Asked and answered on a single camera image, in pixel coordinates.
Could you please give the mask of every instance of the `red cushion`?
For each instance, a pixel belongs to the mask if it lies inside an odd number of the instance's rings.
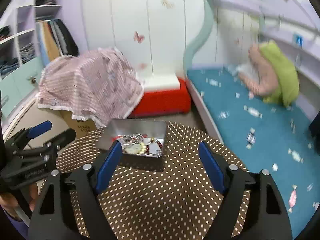
[[[191,108],[191,98],[186,83],[179,79],[180,90],[164,90],[144,93],[140,103],[129,117],[154,116],[187,113]]]

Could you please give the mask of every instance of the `human hand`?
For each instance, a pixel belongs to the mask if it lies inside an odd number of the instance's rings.
[[[36,200],[39,197],[38,185],[36,183],[29,186],[29,193],[32,201],[29,203],[30,210],[33,211],[36,206]],[[0,205],[14,219],[20,220],[20,217],[15,212],[15,208],[19,206],[16,198],[10,193],[0,194]]]

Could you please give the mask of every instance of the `blue mattress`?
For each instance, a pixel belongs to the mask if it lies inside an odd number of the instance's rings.
[[[226,146],[250,171],[270,171],[287,210],[290,208],[288,201],[292,186],[297,185],[296,204],[292,213],[288,213],[292,235],[296,237],[315,213],[314,203],[320,202],[320,155],[313,149],[308,131],[310,120],[295,105],[287,109],[265,104],[257,97],[249,100],[247,88],[226,68],[189,70],[188,78],[199,94],[202,92],[204,103]],[[258,110],[262,118],[245,111],[245,105]],[[291,128],[292,119],[295,133]],[[255,129],[256,142],[251,149],[247,149],[250,128]],[[298,152],[303,162],[294,160],[288,153],[289,149]],[[275,163],[277,171],[272,169]]]

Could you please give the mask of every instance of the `polka dot tablecloth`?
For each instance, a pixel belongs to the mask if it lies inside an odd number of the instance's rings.
[[[211,149],[224,156],[229,164],[244,164],[218,140],[201,130],[167,123],[163,172],[144,171],[118,166],[99,203],[118,239],[203,239],[223,196],[215,191],[198,156],[198,144],[206,141]],[[95,147],[103,130],[97,129],[78,139],[57,159],[61,172],[92,163],[100,150]],[[242,230],[249,191],[244,192],[232,235]],[[71,193],[79,232],[89,236],[76,192]]]

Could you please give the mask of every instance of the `blue gripper pad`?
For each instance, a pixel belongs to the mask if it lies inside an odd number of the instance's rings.
[[[35,127],[30,128],[27,137],[28,139],[34,139],[39,135],[51,130],[51,128],[52,128],[52,123],[50,121],[45,121],[41,124],[38,124]]]
[[[112,174],[115,171],[120,158],[122,156],[121,143],[118,141],[112,149],[109,150],[109,155],[106,158],[104,164],[101,166],[97,175],[97,184],[95,191],[97,194],[101,194],[109,185]]]
[[[223,172],[204,142],[199,143],[199,157],[209,176],[212,186],[223,195],[226,191],[226,187],[223,183]]]

